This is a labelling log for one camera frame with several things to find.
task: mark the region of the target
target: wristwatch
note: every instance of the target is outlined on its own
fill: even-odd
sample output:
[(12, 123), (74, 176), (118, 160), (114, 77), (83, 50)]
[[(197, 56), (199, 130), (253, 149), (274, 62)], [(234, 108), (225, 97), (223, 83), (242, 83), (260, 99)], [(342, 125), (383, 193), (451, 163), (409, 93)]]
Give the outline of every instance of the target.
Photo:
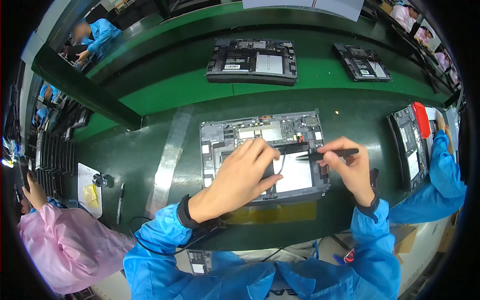
[(199, 226), (199, 224), (190, 217), (190, 212), (188, 210), (188, 201), (190, 200), (190, 196), (186, 194), (179, 203), (177, 208), (177, 216), (179, 217), (179, 221), (182, 225), (186, 228), (195, 229)]

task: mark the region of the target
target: worker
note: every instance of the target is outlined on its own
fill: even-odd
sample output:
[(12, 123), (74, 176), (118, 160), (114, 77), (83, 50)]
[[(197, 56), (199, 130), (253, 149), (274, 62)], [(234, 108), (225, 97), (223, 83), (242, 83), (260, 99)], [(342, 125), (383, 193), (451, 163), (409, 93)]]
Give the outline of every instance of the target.
[[(342, 148), (358, 148), (359, 153), (345, 164), (332, 152)], [(290, 299), (396, 300), (400, 264), (392, 255), (395, 237), (386, 220), (388, 202), (370, 186), (367, 148), (342, 137), (318, 151), (324, 153), (319, 164), (336, 169), (357, 202), (350, 228), (358, 242), (353, 262), (339, 266), (309, 258), (247, 264), (232, 252), (213, 252), (213, 270), (193, 276), (175, 268), (175, 256), (155, 254), (137, 243), (123, 260), (132, 299), (264, 299), (272, 287), (283, 285), (298, 295)], [(224, 161), (209, 187), (160, 209), (135, 236), (155, 252), (175, 252), (196, 224), (242, 207), (282, 179), (275, 174), (261, 180), (279, 156), (262, 138), (246, 140)]]
[(33, 126), (35, 126), (36, 129), (38, 130), (42, 125), (43, 119), (46, 118), (47, 116), (48, 116), (48, 108), (41, 108), (37, 110), (35, 115), (32, 118)]
[(72, 37), (75, 41), (88, 45), (88, 49), (77, 54), (78, 61), (85, 61), (89, 56), (97, 54), (101, 56), (101, 48), (122, 31), (116, 28), (106, 19), (98, 19), (92, 24), (85, 19), (80, 20), (72, 30)]
[(446, 53), (445, 49), (442, 52), (437, 52), (434, 54), (435, 59), (437, 59), (438, 67), (442, 69), (442, 71), (447, 71), (450, 68), (450, 57)]
[(426, 26), (420, 26), (415, 34), (414, 38), (422, 45), (429, 47), (430, 39), (435, 38), (433, 30)]
[(439, 130), (432, 145), (430, 182), (390, 209), (388, 219), (392, 223), (437, 221), (463, 206), (467, 187), (460, 180), (460, 166), (453, 158), (450, 128), (439, 113), (436, 119)]
[(36, 178), (27, 173), (27, 180), (30, 192), (25, 187), (23, 192), (37, 212), (21, 216), (17, 229), (54, 292), (79, 292), (123, 269), (122, 259), (134, 246), (133, 238), (108, 229), (81, 208), (60, 209), (48, 203)]
[(51, 102), (55, 100), (55, 97), (58, 93), (59, 90), (51, 84), (44, 84), (40, 89), (40, 97), (44, 98), (45, 100), (50, 100)]
[(418, 11), (411, 5), (395, 5), (390, 16), (395, 19), (402, 27), (410, 32), (413, 24), (419, 17)]

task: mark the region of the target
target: pink jacket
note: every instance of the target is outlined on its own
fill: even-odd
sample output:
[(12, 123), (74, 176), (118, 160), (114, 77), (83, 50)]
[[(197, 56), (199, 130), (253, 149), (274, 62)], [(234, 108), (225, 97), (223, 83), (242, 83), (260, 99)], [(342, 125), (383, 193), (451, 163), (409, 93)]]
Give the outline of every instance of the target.
[(446, 69), (448, 69), (448, 67), (450, 67), (450, 62), (446, 59), (444, 53), (437, 52), (434, 54), (434, 56), (438, 61), (438, 66), (440, 67), (440, 69), (445, 71)]
[(430, 42), (430, 38), (426, 36), (426, 30), (423, 28), (419, 28), (415, 36), (421, 39), (425, 44), (428, 44)]
[(123, 257), (135, 245), (80, 208), (51, 204), (22, 216), (17, 229), (38, 271), (60, 294), (81, 291), (123, 269)]
[(390, 16), (395, 19), (407, 32), (412, 30), (412, 26), (415, 23), (415, 20), (410, 17), (408, 13), (408, 7), (402, 5), (395, 5), (393, 7)]

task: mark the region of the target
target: red plastic part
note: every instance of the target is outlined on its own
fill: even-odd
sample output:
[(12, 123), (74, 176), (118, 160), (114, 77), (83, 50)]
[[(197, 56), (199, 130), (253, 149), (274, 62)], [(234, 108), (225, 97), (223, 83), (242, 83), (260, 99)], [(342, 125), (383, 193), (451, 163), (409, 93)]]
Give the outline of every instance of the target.
[(417, 119), (422, 139), (428, 138), (430, 136), (430, 124), (428, 122), (425, 106), (420, 102), (413, 102), (412, 109), (413, 113), (415, 113), (415, 118)]

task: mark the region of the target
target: black cable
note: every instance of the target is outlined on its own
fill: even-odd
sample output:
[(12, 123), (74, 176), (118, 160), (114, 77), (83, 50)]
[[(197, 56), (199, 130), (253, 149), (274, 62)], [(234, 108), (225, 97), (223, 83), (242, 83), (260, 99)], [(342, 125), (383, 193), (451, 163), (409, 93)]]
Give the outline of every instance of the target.
[(286, 247), (287, 247), (287, 246), (282, 247), (282, 248), (279, 248), (277, 251), (275, 251), (275, 252), (273, 252), (271, 255), (265, 257), (265, 258), (262, 259), (260, 262), (261, 262), (261, 263), (265, 262), (267, 259), (269, 259), (270, 257), (274, 256), (275, 254), (279, 253), (280, 250), (283, 250), (283, 249), (285, 249)]
[(147, 219), (149, 221), (152, 221), (152, 219), (148, 218), (148, 217), (145, 217), (145, 216), (134, 216), (133, 218), (130, 219), (130, 222), (128, 223), (128, 229), (130, 230), (130, 233), (133, 235), (133, 237), (137, 240), (137, 243), (140, 244), (140, 246), (142, 246), (145, 250), (147, 251), (150, 251), (151, 253), (154, 253), (154, 254), (158, 254), (158, 255), (163, 255), (163, 256), (169, 256), (169, 255), (175, 255), (175, 254), (178, 254), (184, 250), (186, 250), (188, 247), (192, 246), (193, 244), (195, 244), (196, 242), (198, 242), (199, 240), (203, 239), (208, 233), (212, 232), (213, 230), (215, 230), (217, 227), (213, 227), (209, 232), (205, 233), (204, 235), (202, 235), (201, 237), (197, 238), (196, 240), (193, 240), (191, 241), (190, 243), (186, 244), (185, 247), (183, 247), (182, 249), (176, 251), (176, 252), (172, 252), (172, 253), (161, 253), (161, 252), (157, 252), (157, 251), (154, 251), (152, 249), (149, 249), (147, 248), (145, 245), (143, 245), (139, 240), (138, 238), (134, 235), (133, 231), (132, 231), (132, 221), (135, 220), (135, 219)]
[(282, 167), (280, 167), (280, 171), (278, 171), (277, 175), (280, 174), (283, 170), (283, 164), (285, 164), (285, 156), (287, 154), (287, 146), (285, 146), (285, 150), (283, 151), (283, 159), (282, 159)]

